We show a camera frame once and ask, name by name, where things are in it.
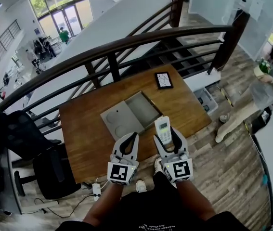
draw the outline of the office chair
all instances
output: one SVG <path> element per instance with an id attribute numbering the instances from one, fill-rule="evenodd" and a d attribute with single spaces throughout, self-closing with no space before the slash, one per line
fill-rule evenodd
<path id="1" fill-rule="evenodd" d="M 65 145 L 47 140 L 34 121 L 23 111 L 0 113 L 0 147 L 6 147 L 24 160 L 33 159 L 35 175 L 20 178 L 14 173 L 17 190 L 25 196 L 23 184 L 37 180 L 46 199 L 65 197 L 80 189 L 67 158 Z"/>

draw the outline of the open box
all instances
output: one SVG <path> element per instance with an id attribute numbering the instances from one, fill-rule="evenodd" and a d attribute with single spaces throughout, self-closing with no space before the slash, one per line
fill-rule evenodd
<path id="1" fill-rule="evenodd" d="M 140 91 L 101 113 L 101 118 L 117 141 L 131 132 L 141 134 L 162 115 L 155 104 Z"/>

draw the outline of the gray shirt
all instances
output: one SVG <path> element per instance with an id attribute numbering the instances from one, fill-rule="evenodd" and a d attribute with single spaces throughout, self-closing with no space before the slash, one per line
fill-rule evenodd
<path id="1" fill-rule="evenodd" d="M 273 84 L 254 80 L 249 86 L 256 106 L 262 110 L 273 104 Z"/>

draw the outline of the person in gray shirt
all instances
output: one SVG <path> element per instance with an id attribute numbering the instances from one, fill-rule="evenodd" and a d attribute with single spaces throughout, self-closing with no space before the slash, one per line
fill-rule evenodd
<path id="1" fill-rule="evenodd" d="M 273 66 L 273 48 L 267 60 Z M 220 116 L 220 121 L 224 124 L 219 128 L 215 141 L 220 143 L 226 134 L 232 132 L 250 115 L 270 105 L 273 106 L 273 70 L 270 75 L 264 74 L 254 80 L 231 112 Z"/>

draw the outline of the shoe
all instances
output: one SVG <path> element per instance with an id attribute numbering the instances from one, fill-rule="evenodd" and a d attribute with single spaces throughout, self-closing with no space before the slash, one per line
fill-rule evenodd
<path id="1" fill-rule="evenodd" d="M 157 159 L 155 160 L 155 174 L 156 174 L 157 172 L 163 172 L 163 170 L 162 170 L 162 165 L 161 165 L 161 160 L 162 160 L 161 157 L 159 157 L 159 158 L 157 158 Z"/>
<path id="2" fill-rule="evenodd" d="M 219 120 L 222 123 L 226 123 L 226 122 L 228 122 L 228 116 L 227 115 L 221 115 Z"/>
<path id="3" fill-rule="evenodd" d="M 215 137 L 215 142 L 216 142 L 216 143 L 220 143 L 220 142 L 222 142 L 223 139 L 224 139 L 224 138 L 222 138 L 222 137 L 220 137 L 220 136 L 217 135 L 217 136 Z"/>
<path id="4" fill-rule="evenodd" d="M 135 188 L 138 193 L 143 193 L 147 191 L 146 184 L 143 180 L 138 180 L 135 184 Z"/>

